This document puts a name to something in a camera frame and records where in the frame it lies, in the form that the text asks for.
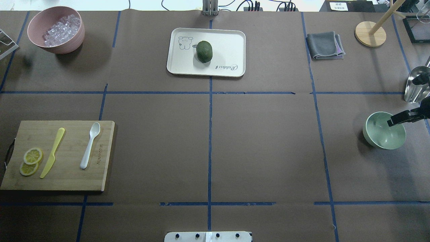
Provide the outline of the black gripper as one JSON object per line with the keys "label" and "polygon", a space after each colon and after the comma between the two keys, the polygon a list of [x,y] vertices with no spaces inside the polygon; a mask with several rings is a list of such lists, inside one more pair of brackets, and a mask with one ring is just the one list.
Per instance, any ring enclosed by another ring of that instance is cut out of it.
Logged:
{"label": "black gripper", "polygon": [[[429,75],[418,75],[413,79],[413,84],[429,84]],[[430,116],[430,97],[426,97],[421,101],[420,107],[412,110],[405,110],[396,115],[390,117],[387,120],[389,127],[406,123],[406,122],[416,122],[422,119],[429,119]]]}

